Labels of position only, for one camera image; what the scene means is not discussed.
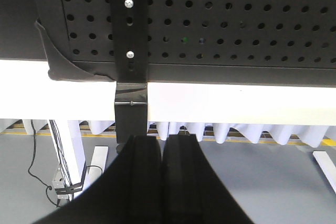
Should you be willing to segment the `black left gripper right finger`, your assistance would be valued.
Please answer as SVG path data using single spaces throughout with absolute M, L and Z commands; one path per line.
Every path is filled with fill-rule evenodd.
M 163 150 L 164 223 L 252 223 L 211 167 L 195 135 L 170 135 Z

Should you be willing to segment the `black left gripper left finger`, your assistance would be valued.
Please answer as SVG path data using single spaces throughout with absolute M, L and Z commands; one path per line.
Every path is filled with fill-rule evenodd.
M 154 136 L 131 136 L 80 196 L 37 223 L 162 223 L 161 150 Z

